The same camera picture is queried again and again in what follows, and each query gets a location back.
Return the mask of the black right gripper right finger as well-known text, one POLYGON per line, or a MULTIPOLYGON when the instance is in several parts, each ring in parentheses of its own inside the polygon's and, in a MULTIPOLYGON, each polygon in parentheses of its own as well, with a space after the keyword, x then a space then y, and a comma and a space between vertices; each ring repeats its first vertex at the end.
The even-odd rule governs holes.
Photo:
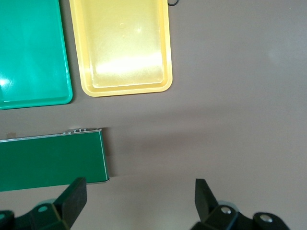
POLYGON ((193 230, 288 230, 277 215, 257 212, 253 218, 244 216, 227 204, 219 204, 206 180, 195 181, 195 206, 200 217, 193 230))

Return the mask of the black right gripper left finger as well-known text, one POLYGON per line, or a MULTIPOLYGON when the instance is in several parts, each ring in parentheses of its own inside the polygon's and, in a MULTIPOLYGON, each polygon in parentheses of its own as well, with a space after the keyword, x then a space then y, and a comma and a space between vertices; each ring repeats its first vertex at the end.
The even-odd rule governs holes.
POLYGON ((2 230, 69 230, 87 202, 86 178, 76 178, 52 203, 37 205, 16 217, 10 210, 0 212, 2 230))

